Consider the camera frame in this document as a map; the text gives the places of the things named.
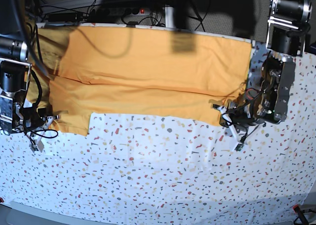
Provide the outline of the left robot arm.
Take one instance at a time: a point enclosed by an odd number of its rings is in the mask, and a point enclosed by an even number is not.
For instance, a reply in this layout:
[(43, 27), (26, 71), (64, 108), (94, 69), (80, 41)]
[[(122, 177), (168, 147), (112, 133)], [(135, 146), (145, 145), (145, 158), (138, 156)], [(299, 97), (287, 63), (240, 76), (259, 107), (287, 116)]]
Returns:
[(295, 79), (295, 57), (301, 57), (311, 26), (312, 0), (270, 0), (266, 48), (261, 67), (261, 87), (256, 96), (243, 94), (243, 102), (213, 105), (221, 114), (220, 124), (229, 128), (240, 151), (249, 139), (249, 127), (256, 130), (269, 122), (286, 120), (290, 88)]

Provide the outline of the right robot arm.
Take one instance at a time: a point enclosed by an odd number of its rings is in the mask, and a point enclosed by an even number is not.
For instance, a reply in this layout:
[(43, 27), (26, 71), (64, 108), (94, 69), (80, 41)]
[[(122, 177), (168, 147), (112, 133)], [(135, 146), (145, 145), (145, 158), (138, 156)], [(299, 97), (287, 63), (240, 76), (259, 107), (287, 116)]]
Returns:
[(48, 71), (34, 50), (39, 34), (37, 25), (25, 19), (29, 12), (39, 16), (39, 0), (0, 0), (0, 128), (6, 135), (23, 133), (35, 147), (58, 116), (39, 108), (42, 87), (29, 58), (44, 75)]

